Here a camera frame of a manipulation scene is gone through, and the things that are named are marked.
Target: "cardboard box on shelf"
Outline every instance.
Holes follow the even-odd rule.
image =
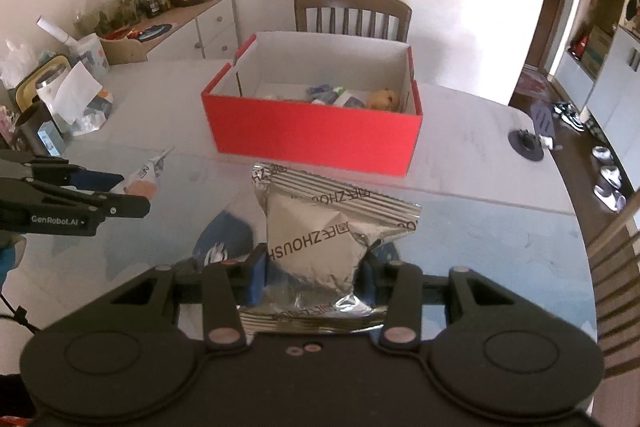
[[[363,102],[392,89],[400,111],[299,101],[321,84]],[[411,47],[345,35],[259,32],[202,91],[202,103],[221,153],[392,176],[406,174],[422,124]]]
[[[597,26],[594,26],[593,30],[591,30],[589,42],[584,49],[581,62],[584,68],[593,76],[598,76],[598,73],[600,73],[602,63],[611,48],[612,40],[612,37]]]

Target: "gloved hand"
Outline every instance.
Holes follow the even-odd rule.
[[[0,291],[9,270],[20,264],[27,239],[11,232],[0,232]]]

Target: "white shoe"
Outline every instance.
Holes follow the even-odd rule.
[[[617,190],[608,191],[596,185],[593,187],[593,193],[613,212],[619,212],[626,204],[626,198]]]
[[[602,145],[596,145],[591,151],[591,154],[601,162],[608,162],[611,160],[611,151]]]
[[[612,187],[622,187],[622,176],[620,176],[620,169],[616,166],[605,165],[600,168],[600,174]]]

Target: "doormat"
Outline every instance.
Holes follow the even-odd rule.
[[[518,94],[530,96],[544,102],[552,102],[552,95],[549,92],[551,83],[535,70],[523,69],[520,72],[516,89]]]

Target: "chair backrest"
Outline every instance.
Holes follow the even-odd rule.
[[[295,0],[294,9],[296,11],[296,30],[307,31],[306,17],[307,10],[316,10],[316,32],[321,33],[323,26],[322,8],[329,9],[328,31],[336,32],[336,18],[342,16],[341,33],[350,34],[350,9],[357,10],[354,34],[363,36],[362,23],[365,14],[368,16],[366,37],[379,37],[394,41],[406,42],[409,33],[409,22],[411,22],[412,10],[407,4],[399,0]],[[398,19],[398,29],[394,36],[389,37],[389,19]]]
[[[596,301],[598,345],[605,357],[605,378],[640,368],[640,254],[623,230],[640,209],[640,191],[588,245]]]

